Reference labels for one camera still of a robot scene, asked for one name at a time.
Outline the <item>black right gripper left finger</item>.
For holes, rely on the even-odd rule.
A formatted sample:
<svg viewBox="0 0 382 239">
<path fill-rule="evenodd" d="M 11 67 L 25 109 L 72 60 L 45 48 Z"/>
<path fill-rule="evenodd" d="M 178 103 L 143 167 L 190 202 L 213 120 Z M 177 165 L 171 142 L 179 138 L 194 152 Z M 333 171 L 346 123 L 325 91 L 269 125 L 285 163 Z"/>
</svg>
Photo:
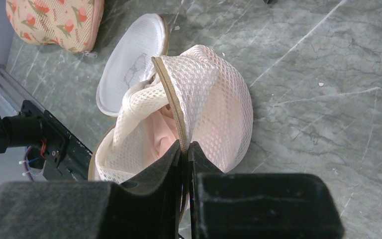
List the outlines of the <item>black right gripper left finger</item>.
<svg viewBox="0 0 382 239">
<path fill-rule="evenodd" d="M 0 239 L 176 239 L 181 148 L 122 184 L 8 182 L 0 186 Z"/>
</svg>

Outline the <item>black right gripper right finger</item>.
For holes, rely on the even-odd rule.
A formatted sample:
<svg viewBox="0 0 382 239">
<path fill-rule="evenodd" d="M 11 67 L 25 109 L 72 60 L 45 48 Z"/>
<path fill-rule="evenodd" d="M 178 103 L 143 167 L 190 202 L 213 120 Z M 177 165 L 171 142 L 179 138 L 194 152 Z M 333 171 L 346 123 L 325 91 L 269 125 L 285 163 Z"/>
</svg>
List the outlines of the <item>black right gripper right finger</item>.
<svg viewBox="0 0 382 239">
<path fill-rule="evenodd" d="M 198 142 L 188 152 L 194 239 L 341 239 L 326 184 L 305 173 L 223 173 Z"/>
</svg>

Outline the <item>white mesh laundry bag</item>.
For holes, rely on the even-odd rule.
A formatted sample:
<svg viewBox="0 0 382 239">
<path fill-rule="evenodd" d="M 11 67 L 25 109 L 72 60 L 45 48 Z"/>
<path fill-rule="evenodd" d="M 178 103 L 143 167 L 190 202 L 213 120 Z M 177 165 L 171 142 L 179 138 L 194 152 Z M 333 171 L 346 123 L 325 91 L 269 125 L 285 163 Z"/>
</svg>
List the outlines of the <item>white mesh laundry bag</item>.
<svg viewBox="0 0 382 239">
<path fill-rule="evenodd" d="M 88 180 L 123 183 L 147 168 L 143 121 L 165 105 L 172 109 L 176 141 L 183 152 L 198 142 L 223 173 L 245 156 L 253 108 L 242 75 L 205 45 L 168 56 L 169 34 L 163 17 L 144 14 L 110 55 L 97 86 L 96 104 L 116 123 L 92 155 Z"/>
</svg>

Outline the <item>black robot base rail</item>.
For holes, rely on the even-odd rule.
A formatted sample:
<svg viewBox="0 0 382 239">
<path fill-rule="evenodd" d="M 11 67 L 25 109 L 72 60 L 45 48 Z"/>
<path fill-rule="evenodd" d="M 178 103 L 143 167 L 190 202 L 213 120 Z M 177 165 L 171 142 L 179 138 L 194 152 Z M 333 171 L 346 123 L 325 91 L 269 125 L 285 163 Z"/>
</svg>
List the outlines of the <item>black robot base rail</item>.
<svg viewBox="0 0 382 239">
<path fill-rule="evenodd" d="M 21 112 L 41 123 L 45 142 L 42 154 L 44 178 L 48 181 L 86 181 L 92 151 L 48 110 L 41 109 L 34 102 L 23 101 Z"/>
</svg>

